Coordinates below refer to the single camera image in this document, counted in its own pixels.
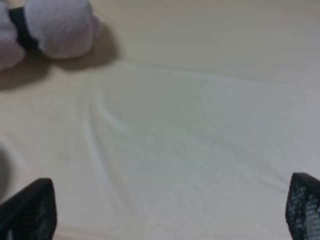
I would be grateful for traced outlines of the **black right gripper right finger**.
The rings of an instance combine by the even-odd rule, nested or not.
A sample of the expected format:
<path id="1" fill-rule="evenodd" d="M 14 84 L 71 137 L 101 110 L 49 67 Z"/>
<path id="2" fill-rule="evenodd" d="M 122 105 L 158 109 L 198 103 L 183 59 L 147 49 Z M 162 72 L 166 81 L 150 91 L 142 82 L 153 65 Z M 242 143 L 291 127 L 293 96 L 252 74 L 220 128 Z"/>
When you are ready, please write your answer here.
<path id="1" fill-rule="evenodd" d="M 303 172 L 291 176 L 285 220 L 293 240 L 320 238 L 320 181 Z"/>

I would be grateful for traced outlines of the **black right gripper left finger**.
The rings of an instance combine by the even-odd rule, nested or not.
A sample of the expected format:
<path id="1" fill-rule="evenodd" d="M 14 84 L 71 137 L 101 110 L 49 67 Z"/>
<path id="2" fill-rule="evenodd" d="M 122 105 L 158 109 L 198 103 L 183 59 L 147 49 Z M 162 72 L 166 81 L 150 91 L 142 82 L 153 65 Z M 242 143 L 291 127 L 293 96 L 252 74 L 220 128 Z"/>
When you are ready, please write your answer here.
<path id="1" fill-rule="evenodd" d="M 2 240 L 52 240 L 57 227 L 55 189 L 39 178 L 0 205 Z"/>

